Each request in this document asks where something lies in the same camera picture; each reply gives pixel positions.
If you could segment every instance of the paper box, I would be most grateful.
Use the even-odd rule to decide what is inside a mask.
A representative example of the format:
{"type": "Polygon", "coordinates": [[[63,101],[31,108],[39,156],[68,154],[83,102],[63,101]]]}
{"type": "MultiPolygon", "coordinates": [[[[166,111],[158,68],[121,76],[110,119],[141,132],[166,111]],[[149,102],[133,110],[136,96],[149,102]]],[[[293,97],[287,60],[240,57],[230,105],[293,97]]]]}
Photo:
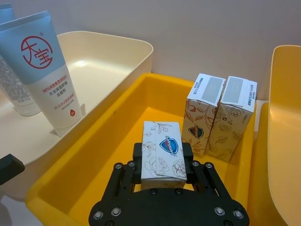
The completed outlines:
{"type": "Polygon", "coordinates": [[[182,142],[203,156],[225,79],[199,74],[186,100],[182,142]]]}
{"type": "Polygon", "coordinates": [[[141,189],[180,188],[186,180],[179,123],[145,121],[141,189]]]}
{"type": "Polygon", "coordinates": [[[254,112],[257,83],[229,77],[208,140],[206,153],[229,161],[254,112]]]}

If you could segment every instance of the floral patterned box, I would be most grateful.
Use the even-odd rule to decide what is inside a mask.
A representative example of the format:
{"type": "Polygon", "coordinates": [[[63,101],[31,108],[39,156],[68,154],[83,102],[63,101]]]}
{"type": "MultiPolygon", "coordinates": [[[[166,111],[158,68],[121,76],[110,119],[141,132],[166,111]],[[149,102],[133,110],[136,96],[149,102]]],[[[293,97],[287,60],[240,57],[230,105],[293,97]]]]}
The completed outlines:
{"type": "Polygon", "coordinates": [[[224,83],[225,79],[199,74],[187,96],[182,142],[190,143],[194,155],[204,154],[224,83]]]}
{"type": "Polygon", "coordinates": [[[179,123],[145,121],[141,189],[184,187],[186,180],[179,123]]]}
{"type": "Polygon", "coordinates": [[[257,83],[230,76],[219,104],[206,154],[229,161],[253,115],[257,83]]]}

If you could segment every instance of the product packaging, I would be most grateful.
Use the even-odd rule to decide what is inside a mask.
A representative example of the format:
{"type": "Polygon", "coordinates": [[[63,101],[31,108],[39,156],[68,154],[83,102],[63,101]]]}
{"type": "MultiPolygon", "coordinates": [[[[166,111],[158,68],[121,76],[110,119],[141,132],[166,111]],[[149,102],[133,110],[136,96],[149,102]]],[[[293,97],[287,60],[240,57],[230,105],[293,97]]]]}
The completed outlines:
{"type": "MultiPolygon", "coordinates": [[[[0,24],[15,19],[10,3],[0,5],[0,24]]],[[[20,115],[30,116],[41,110],[34,102],[24,85],[15,76],[6,61],[0,55],[0,90],[14,105],[20,115]]]]}
{"type": "Polygon", "coordinates": [[[257,83],[229,77],[206,147],[206,154],[229,161],[254,112],[257,83]]]}
{"type": "Polygon", "coordinates": [[[141,189],[181,188],[186,180],[179,123],[145,121],[141,189]]]}
{"type": "Polygon", "coordinates": [[[80,120],[79,102],[47,11],[0,24],[0,53],[58,136],[80,120]]]}
{"type": "Polygon", "coordinates": [[[199,74],[186,100],[182,142],[194,155],[203,156],[225,79],[199,74]]]}

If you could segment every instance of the cardboard box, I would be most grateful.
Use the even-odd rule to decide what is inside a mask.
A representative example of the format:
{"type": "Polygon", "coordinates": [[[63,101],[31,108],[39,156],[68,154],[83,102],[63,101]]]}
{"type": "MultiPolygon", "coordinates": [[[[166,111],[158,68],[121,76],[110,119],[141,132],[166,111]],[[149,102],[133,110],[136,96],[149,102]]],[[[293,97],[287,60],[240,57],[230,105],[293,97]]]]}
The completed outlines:
{"type": "Polygon", "coordinates": [[[179,123],[145,121],[141,189],[181,188],[186,180],[179,123]]]}
{"type": "Polygon", "coordinates": [[[229,77],[208,140],[206,153],[229,161],[253,115],[257,83],[229,77]]]}
{"type": "Polygon", "coordinates": [[[224,83],[225,79],[199,74],[187,96],[182,142],[190,143],[194,155],[205,152],[224,83]]]}

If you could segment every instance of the table surface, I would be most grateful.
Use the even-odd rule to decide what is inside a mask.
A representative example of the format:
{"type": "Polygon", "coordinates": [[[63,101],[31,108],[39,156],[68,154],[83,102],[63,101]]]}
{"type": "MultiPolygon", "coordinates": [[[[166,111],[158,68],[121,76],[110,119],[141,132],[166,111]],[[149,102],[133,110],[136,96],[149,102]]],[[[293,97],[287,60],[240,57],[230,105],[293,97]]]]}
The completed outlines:
{"type": "MultiPolygon", "coordinates": [[[[257,133],[260,110],[266,101],[257,100],[257,112],[254,131],[257,133]]],[[[0,225],[1,226],[43,226],[27,209],[24,202],[13,200],[0,192],[0,225]]]]}

